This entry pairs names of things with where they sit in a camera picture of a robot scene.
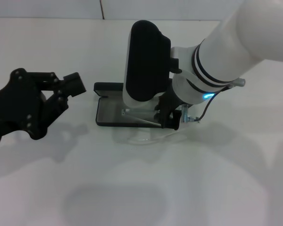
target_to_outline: blue led light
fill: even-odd
[[[210,97],[213,97],[214,95],[215,95],[214,93],[209,93],[209,94],[203,95],[203,98],[208,99]]]

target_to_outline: black ring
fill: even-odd
[[[225,87],[226,85],[216,85],[216,84],[213,84],[213,83],[210,83],[208,80],[206,80],[205,78],[202,77],[202,75],[198,72],[197,70],[197,67],[196,67],[196,64],[195,64],[195,54],[196,54],[196,51],[199,49],[199,46],[198,45],[194,52],[193,52],[193,55],[192,55],[192,68],[196,74],[196,76],[203,82],[205,83],[206,85],[210,86],[210,87],[214,87],[214,88],[222,88],[222,87]]]
[[[192,82],[190,82],[189,80],[187,80],[189,85],[192,86],[192,88],[200,93],[203,93],[203,94],[210,94],[210,93],[216,93],[216,92],[206,92],[206,91],[203,91],[201,89],[199,89],[197,86],[195,86]]]
[[[196,49],[198,49],[198,52],[196,54],[196,60],[197,60],[197,64],[198,64],[198,67],[200,68],[201,72],[210,80],[214,81],[214,82],[217,82],[217,83],[222,83],[222,84],[227,84],[227,83],[231,83],[233,82],[234,80],[232,81],[220,81],[218,79],[215,79],[213,78],[211,75],[209,75],[209,73],[206,72],[206,70],[204,70],[204,68],[202,67],[201,63],[200,63],[200,60],[199,60],[199,48],[200,48],[200,45],[197,46]]]

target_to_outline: white tabletop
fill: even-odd
[[[45,138],[3,138],[0,226],[283,226],[283,63],[254,68],[191,129],[132,145],[138,129],[96,125],[93,85],[123,82],[133,23],[0,18],[0,89],[19,67],[79,72],[87,89]],[[182,47],[218,24],[154,23]]]

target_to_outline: white wall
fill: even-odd
[[[106,19],[221,20],[242,0],[102,0]],[[0,17],[101,19],[100,0],[0,0]]]
[[[102,19],[99,0],[0,0],[0,17]]]
[[[102,0],[106,19],[221,20],[242,0]]]

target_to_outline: white table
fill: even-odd
[[[254,68],[190,130],[128,144],[137,129],[96,125],[93,84],[123,81],[133,23],[0,18],[0,89],[23,67],[79,72],[88,90],[44,139],[3,138],[0,226],[283,226],[283,63]],[[182,47],[218,24],[154,23]]]

